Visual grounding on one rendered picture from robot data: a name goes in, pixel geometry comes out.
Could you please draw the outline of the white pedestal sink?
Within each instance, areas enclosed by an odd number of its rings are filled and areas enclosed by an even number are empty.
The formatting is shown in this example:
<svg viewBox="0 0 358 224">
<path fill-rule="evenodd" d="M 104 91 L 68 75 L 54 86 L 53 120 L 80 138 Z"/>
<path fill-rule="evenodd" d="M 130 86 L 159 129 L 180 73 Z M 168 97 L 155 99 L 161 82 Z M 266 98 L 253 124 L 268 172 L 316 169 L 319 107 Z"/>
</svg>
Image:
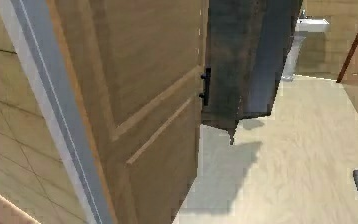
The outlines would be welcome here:
<svg viewBox="0 0 358 224">
<path fill-rule="evenodd" d="M 288 52 L 286 62 L 283 68 L 281 80 L 292 81 L 299 57 L 299 53 L 304 40 L 309 33 L 325 33 L 330 23 L 324 18 L 315 18 L 308 16 L 303 9 L 296 21 L 294 33 L 292 36 L 292 45 Z"/>
</svg>

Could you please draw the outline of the brown wooden room door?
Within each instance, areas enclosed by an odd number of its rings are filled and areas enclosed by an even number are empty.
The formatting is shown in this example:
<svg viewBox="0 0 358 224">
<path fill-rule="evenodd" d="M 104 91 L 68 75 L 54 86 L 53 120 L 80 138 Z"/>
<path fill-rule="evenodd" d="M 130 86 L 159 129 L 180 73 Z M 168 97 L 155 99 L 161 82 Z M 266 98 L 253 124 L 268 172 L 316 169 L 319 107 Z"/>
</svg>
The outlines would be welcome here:
<svg viewBox="0 0 358 224">
<path fill-rule="evenodd" d="M 46 0 L 111 224 L 172 224 L 197 176 L 203 0 Z"/>
</svg>

